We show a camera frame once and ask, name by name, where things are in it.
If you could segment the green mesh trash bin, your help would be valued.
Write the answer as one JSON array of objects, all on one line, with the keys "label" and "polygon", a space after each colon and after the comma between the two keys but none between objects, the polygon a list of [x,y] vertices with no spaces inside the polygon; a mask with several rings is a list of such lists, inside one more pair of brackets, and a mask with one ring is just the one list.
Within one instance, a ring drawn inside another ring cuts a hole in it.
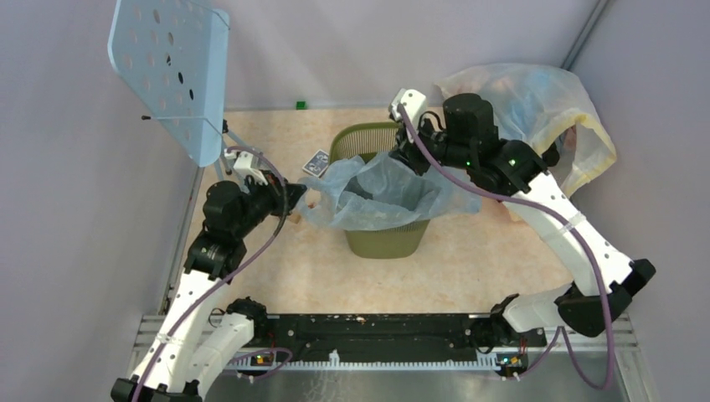
[{"label": "green mesh trash bin", "polygon": [[[394,122],[369,122],[349,126],[332,140],[329,161],[335,162],[360,156],[369,162],[378,153],[390,151],[395,145],[399,125]],[[379,231],[346,231],[350,250],[367,259],[399,259],[412,255],[419,247],[429,222],[413,222]]]}]

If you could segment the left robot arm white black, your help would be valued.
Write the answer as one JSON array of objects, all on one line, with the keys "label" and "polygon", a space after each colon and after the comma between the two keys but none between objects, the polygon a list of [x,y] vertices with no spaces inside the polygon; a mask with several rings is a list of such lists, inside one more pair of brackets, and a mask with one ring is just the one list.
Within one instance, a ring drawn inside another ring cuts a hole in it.
[{"label": "left robot arm white black", "polygon": [[220,181],[206,192],[202,229],[188,249],[177,292],[143,360],[111,389],[114,401],[202,401],[217,377],[246,344],[268,336],[265,307],[237,300],[204,341],[211,312],[236,273],[255,260],[245,237],[267,217],[285,220],[306,193],[304,184],[281,182],[261,170],[243,186]]}]

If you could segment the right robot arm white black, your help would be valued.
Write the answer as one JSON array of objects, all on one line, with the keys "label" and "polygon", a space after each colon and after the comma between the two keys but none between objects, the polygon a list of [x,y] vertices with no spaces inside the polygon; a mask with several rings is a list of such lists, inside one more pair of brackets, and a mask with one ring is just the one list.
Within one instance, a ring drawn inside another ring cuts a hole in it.
[{"label": "right robot arm white black", "polygon": [[491,103],[474,93],[445,100],[440,115],[426,96],[402,89],[389,106],[399,123],[392,157],[417,174],[430,168],[460,188],[496,200],[520,217],[570,272],[572,282],[551,291],[512,295],[493,307],[491,335],[513,345],[525,332],[565,326],[588,338],[611,328],[655,275],[646,259],[617,250],[570,202],[545,160],[526,142],[499,136]]}]

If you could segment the light blue music stand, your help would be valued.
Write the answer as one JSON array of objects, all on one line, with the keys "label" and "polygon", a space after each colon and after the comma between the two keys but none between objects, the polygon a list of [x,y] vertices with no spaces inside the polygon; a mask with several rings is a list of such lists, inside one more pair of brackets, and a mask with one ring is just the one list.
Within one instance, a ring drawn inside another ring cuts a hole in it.
[{"label": "light blue music stand", "polygon": [[108,55],[116,74],[201,168],[237,178],[224,155],[229,15],[210,1],[120,0]]}]

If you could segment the blue playing card box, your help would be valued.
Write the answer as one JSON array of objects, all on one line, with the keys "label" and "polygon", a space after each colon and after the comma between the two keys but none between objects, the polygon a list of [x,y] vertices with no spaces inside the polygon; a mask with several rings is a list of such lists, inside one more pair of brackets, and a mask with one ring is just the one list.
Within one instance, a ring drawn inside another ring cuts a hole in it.
[{"label": "blue playing card box", "polygon": [[329,154],[319,149],[315,154],[302,166],[302,171],[308,175],[320,178],[329,166]]}]

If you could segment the blue plastic trash bag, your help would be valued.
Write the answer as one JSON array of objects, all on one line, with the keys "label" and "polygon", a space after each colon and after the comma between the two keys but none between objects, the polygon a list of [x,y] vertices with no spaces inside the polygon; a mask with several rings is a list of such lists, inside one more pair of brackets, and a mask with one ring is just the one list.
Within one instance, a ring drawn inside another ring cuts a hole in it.
[{"label": "blue plastic trash bag", "polygon": [[453,184],[434,168],[419,176],[386,152],[365,162],[335,161],[321,178],[299,180],[307,192],[296,211],[307,223],[342,230],[394,229],[448,214],[476,214],[481,196]]}]

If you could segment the large translucent bag of trash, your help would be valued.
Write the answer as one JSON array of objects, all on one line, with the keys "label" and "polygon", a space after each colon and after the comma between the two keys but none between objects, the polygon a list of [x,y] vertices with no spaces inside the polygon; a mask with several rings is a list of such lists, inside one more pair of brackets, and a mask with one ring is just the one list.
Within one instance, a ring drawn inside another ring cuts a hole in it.
[{"label": "large translucent bag of trash", "polygon": [[550,171],[573,195],[617,161],[617,151],[579,77],[540,64],[476,65],[436,81],[446,99],[476,93],[492,104],[499,134],[537,153],[556,149]]}]

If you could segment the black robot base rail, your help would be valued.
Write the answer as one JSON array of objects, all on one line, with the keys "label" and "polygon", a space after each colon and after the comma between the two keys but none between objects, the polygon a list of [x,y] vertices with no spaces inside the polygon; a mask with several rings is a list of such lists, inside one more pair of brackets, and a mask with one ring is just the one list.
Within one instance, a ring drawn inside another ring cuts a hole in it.
[{"label": "black robot base rail", "polygon": [[542,329],[514,332],[486,314],[282,314],[255,325],[251,348],[282,347],[295,363],[472,362],[501,348],[544,347]]}]

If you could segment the white toothed rack strip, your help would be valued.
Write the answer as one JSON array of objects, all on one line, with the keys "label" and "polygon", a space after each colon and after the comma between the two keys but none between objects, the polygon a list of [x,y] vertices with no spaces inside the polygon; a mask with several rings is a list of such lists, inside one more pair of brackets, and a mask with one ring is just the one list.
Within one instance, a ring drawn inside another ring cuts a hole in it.
[{"label": "white toothed rack strip", "polygon": [[500,365],[498,364],[498,358],[495,353],[485,355],[473,361],[462,362],[448,360],[445,362],[351,363],[341,360],[337,351],[329,353],[325,361],[290,361],[282,368],[283,371],[497,371],[499,369]]}]

